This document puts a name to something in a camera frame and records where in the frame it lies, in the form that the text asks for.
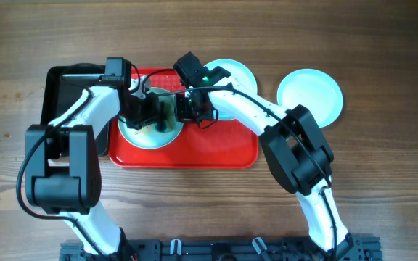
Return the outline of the light blue plate front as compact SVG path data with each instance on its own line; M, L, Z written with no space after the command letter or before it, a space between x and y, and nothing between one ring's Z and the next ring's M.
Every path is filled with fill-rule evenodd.
M168 90L165 90L163 88L151 87L151 89L146 94L150 93L156 93L159 97L160 102L169 103L173 107L173 115L175 116L175 129L170 133L159 133L154 129L155 123L145 126L140 130L128 128L126 125L125 116L120 115L118 117L118 127L120 133L127 140L127 142L140 149L159 149L161 147L169 145L173 140L177 138L184 126L183 123L179 122L176 119L175 97L168 96ZM134 96L143 99L146 94L141 94L140 96L138 94L134 94Z

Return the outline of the light blue plate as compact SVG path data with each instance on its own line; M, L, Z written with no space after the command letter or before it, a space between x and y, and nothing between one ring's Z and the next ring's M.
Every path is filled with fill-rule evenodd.
M243 93L258 93L258 84L254 74L241 62L233 59L217 59L207 63L205 66L209 70L222 67L230 72L231 76L235 79L235 83L232 84L235 89ZM240 99L244 99L244 97L227 91L211 91L208 96L214 108L218 110L219 120L235 120L235 117L230 113L230 109L241 109L239 101Z
M316 69L299 69L283 78L277 90L277 103L288 109L306 107L320 128L336 121L344 105L338 83L328 74Z
M120 115L118 117L118 127L120 133L127 140L127 142L140 149L159 149L161 147L169 145L173 140L177 138L184 126L183 123L179 122L176 119L175 97L168 96L168 90L165 90L163 88L151 87L151 89L146 94L150 93L156 93L159 97L160 102L169 103L173 107L173 115L175 116L175 129L170 133L159 133L154 129L155 123L145 126L140 130L128 128L126 125L125 116ZM143 99L146 94L141 94L140 96L138 94L134 94L134 96Z

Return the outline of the green yellow sponge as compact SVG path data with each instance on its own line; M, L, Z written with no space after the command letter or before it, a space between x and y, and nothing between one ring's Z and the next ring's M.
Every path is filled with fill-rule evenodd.
M154 129L159 133L170 133L173 131L175 129L175 116L173 113L173 107L169 103L161 101Z

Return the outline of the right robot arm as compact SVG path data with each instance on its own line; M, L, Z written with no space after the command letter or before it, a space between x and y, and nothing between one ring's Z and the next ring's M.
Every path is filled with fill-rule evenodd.
M297 197L310 239L339 259L349 232L332 195L334 154L321 131L343 108L343 94L335 80L319 70L296 70L280 83L277 102L272 103L258 95L249 70L232 72L217 66L176 72L187 92L206 95L214 109L259 137L274 179Z

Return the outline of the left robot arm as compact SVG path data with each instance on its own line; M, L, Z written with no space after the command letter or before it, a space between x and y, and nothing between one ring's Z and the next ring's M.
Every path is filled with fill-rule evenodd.
M63 220L83 242L88 260L136 260L123 229L99 201L97 132L118 115L133 128L160 122L158 94L135 96L129 82L79 84L82 94L60 117L25 133L25 159L16 181L20 207L40 220Z

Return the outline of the red plastic tray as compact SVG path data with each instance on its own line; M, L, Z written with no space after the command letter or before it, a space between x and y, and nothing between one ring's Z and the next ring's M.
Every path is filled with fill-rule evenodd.
M184 123L169 145L140 149L122 136L118 121L111 123L109 157L126 168L246 168L258 158L258 137L236 120L219 120L202 129Z

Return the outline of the black rectangular tray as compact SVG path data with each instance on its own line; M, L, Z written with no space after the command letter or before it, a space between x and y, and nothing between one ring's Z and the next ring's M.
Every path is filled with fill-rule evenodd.
M104 65L84 64L78 66L55 66L46 75L44 101L40 124L46 125L51 120L66 112L80 97L82 90L61 82L64 74L103 74Z

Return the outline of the light blue plate back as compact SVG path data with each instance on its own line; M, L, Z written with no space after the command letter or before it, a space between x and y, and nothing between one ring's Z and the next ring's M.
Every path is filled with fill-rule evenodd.
M258 93L258 84L254 74L241 62L233 59L217 59L207 63L205 66L209 70L222 67L230 72L231 76L235 79L235 83L232 84L235 89L243 93ZM230 109L241 109L239 101L240 99L244 99L244 97L227 91L211 91L208 96L214 108L218 110L219 120L235 120L235 117L230 113Z

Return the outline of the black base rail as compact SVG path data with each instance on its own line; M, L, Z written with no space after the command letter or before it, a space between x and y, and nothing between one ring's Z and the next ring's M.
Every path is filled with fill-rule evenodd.
M132 260L143 261L216 261L216 260L328 260L324 252L306 237L264 240L260 237L229 241L130 240L135 251ZM338 246L339 260L382 261L380 239L373 236L349 236Z

